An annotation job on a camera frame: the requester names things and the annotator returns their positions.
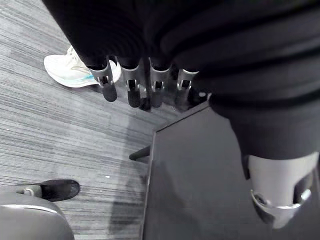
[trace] metal bracket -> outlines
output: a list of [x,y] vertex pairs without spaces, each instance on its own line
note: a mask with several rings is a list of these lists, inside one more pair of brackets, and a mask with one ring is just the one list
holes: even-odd
[[153,92],[163,91],[165,89],[165,82],[169,75],[169,68],[166,70],[156,70],[150,67],[151,89]]
[[102,70],[93,70],[91,68],[89,69],[94,79],[97,81],[97,83],[101,88],[103,88],[105,84],[109,84],[109,85],[114,84],[112,70],[109,65],[109,61],[107,61],[107,66]]

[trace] gray carpet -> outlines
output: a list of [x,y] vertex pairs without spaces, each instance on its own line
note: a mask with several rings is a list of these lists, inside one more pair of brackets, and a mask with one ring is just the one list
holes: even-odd
[[43,59],[68,46],[40,0],[1,0],[0,185],[75,179],[81,193],[58,205],[77,240],[138,239],[147,166],[129,154],[177,112],[130,108],[121,83],[113,103],[56,83]]

